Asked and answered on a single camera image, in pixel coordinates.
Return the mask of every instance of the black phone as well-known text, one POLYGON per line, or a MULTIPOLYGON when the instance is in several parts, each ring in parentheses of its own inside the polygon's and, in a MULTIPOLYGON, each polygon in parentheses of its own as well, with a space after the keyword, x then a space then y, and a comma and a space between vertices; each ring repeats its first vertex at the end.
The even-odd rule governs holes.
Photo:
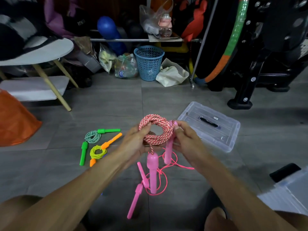
POLYGON ((270 177, 274 182, 280 182, 281 180, 285 179, 287 176, 290 176, 291 174, 301 170, 301 168, 294 164, 294 163, 289 163, 286 166, 280 168, 279 170, 270 173, 270 177))

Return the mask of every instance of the hand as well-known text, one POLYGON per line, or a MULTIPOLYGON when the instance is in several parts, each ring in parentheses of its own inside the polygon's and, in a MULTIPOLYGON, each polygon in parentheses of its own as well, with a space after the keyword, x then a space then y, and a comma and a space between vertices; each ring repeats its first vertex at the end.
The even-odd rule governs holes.
POLYGON ((176 137, 173 141, 173 149, 181 152, 187 161, 194 167, 194 164, 206 154, 206 147, 187 122, 176 122, 178 126, 174 126, 176 137))
MULTIPOLYGON (((152 123, 149 122, 141 130, 138 129, 138 125, 131 128, 124 136, 122 143, 118 147, 117 151, 125 155, 127 163, 125 169, 132 165, 136 160, 145 152, 151 151, 148 143, 143 139, 147 134, 156 135, 151 129, 152 123)), ((162 146, 152 146, 154 151, 162 150, 162 146)))

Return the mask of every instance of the plastic bag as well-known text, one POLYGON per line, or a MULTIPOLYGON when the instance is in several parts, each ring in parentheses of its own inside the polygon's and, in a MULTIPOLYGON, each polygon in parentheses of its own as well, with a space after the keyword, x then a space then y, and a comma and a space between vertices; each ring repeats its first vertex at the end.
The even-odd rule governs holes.
POLYGON ((168 10, 164 9, 164 5, 168 1, 169 0, 167 0, 156 12, 154 12, 150 7, 147 7, 145 5, 139 6, 139 20, 145 32, 158 35, 160 29, 158 22, 160 18, 162 17, 162 15, 170 13, 173 8, 172 0, 171 7, 168 10))
POLYGON ((27 141, 41 124, 21 102, 0 89, 0 147, 27 141))
POLYGON ((181 84, 188 76, 189 73, 186 70, 166 58, 161 64, 160 72, 156 76, 156 81, 164 87, 170 87, 181 84))
POLYGON ((109 73, 111 68, 114 66, 116 54, 107 46, 100 44, 98 58, 102 67, 109 73))
POLYGON ((138 66, 133 54, 123 54, 118 56, 115 62, 115 76, 118 78, 136 77, 138 66))

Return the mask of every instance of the white cloth bag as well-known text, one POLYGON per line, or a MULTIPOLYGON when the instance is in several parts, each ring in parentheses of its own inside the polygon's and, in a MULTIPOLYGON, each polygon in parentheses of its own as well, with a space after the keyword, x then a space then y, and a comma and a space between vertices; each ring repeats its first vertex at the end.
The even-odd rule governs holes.
POLYGON ((156 81, 164 87, 170 87, 181 84, 188 76, 189 73, 186 70, 166 58, 161 64, 156 81))

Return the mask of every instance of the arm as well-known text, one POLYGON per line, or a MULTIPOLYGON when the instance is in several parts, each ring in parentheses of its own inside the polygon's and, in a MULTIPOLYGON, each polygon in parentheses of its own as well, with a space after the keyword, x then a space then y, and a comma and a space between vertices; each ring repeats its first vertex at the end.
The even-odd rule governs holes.
POLYGON ((149 151, 142 143, 150 128, 150 123, 140 131, 137 126, 132 128, 112 154, 25 210, 3 231, 75 229, 108 184, 142 153, 149 151))
POLYGON ((186 122, 177 121, 173 148, 183 153, 187 161, 202 174, 221 199, 239 231, 296 230, 266 206, 203 145, 196 132, 186 122))

